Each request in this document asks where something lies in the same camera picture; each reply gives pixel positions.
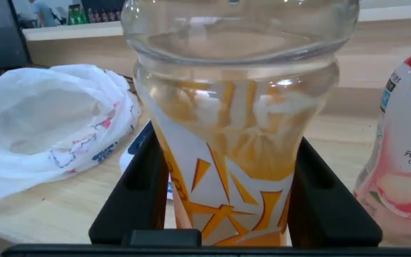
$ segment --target pink bottle label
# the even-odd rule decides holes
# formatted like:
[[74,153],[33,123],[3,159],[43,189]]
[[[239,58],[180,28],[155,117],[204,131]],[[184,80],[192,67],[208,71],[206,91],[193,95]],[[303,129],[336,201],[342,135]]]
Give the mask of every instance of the pink bottle label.
[[380,109],[375,147],[354,193],[384,231],[411,234],[403,221],[411,221],[411,58],[392,74]]

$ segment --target person in background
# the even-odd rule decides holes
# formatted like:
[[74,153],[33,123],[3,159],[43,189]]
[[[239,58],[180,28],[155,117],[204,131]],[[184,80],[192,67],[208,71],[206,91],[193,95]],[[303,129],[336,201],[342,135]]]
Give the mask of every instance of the person in background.
[[38,0],[29,1],[33,4],[34,13],[37,14],[42,26],[56,26],[54,15],[52,14],[51,9],[47,4]]

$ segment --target drink bottle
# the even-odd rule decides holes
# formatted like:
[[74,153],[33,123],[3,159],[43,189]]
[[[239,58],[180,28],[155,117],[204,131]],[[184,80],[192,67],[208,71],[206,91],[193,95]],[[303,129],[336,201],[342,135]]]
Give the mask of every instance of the drink bottle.
[[374,149],[354,194],[387,243],[411,245],[411,57],[386,84]]
[[305,127],[338,83],[358,0],[130,0],[135,84],[204,245],[284,244]]

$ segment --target wooden table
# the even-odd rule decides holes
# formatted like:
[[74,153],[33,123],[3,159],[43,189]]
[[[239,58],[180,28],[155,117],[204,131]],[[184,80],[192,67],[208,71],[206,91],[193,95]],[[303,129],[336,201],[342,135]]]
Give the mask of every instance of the wooden table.
[[[121,176],[118,160],[124,146],[147,120],[143,111],[136,131],[97,167],[0,200],[0,251],[13,243],[90,243],[88,229]],[[376,123],[375,119],[319,115],[305,135],[351,190],[369,158]],[[165,227],[175,227],[172,202],[166,207]]]

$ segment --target plastic bag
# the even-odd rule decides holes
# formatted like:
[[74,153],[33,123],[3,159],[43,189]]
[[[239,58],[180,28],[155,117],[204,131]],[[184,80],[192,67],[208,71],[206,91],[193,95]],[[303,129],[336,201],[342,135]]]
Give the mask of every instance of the plastic bag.
[[92,65],[0,77],[0,198],[95,166],[131,132],[140,108],[126,80]]

